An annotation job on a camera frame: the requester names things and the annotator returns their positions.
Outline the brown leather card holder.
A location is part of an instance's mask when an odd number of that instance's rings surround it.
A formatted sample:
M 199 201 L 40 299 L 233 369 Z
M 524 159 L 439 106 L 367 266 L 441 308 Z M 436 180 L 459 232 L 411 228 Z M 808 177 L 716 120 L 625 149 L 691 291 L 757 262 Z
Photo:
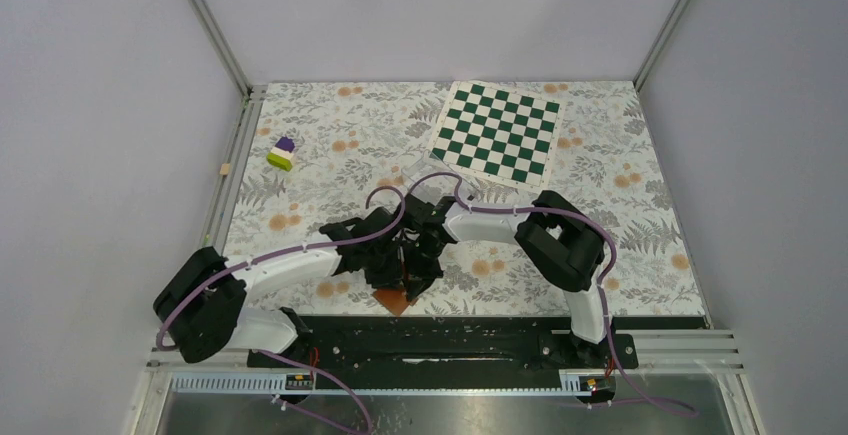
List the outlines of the brown leather card holder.
M 403 281 L 377 288 L 372 296 L 394 317 L 401 317 L 417 303 L 416 299 L 409 300 L 407 298 L 407 290 Z

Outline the clear plastic card box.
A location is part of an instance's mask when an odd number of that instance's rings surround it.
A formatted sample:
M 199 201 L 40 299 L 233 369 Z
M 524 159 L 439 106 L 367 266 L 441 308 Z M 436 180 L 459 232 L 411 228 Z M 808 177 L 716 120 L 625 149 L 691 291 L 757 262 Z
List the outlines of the clear plastic card box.
M 416 198 L 436 205 L 443 197 L 453 196 L 458 182 L 459 197 L 465 202 L 481 200 L 478 185 L 445 164 L 430 151 L 401 169 L 403 186 Z

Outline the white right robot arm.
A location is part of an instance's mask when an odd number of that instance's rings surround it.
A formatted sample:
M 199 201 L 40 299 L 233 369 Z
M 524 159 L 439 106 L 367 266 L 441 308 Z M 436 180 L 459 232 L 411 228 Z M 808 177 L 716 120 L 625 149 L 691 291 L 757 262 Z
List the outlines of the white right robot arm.
M 612 322 L 601 294 L 600 265 L 617 254 L 611 236 L 561 195 L 543 191 L 529 206 L 473 205 L 453 196 L 433 205 L 409 194 L 403 228 L 412 235 L 410 268 L 437 261 L 444 247 L 471 241 L 512 244 L 523 250 L 535 270 L 564 292 L 570 310 L 575 357 L 597 367 L 613 353 Z

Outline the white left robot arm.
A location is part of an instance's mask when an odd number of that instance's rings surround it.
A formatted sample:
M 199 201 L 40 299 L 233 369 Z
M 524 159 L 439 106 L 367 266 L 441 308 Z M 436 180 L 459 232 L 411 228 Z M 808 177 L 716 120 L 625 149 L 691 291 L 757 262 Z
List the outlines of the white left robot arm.
M 366 218 L 329 224 L 298 245 L 229 260 L 211 246 L 192 253 L 153 302 L 161 322 L 155 343 L 199 363 L 224 349 L 265 350 L 296 366 L 310 340 L 292 315 L 248 307 L 248 302 L 290 285 L 356 270 L 377 241 L 396 233 L 403 210 L 383 207 Z

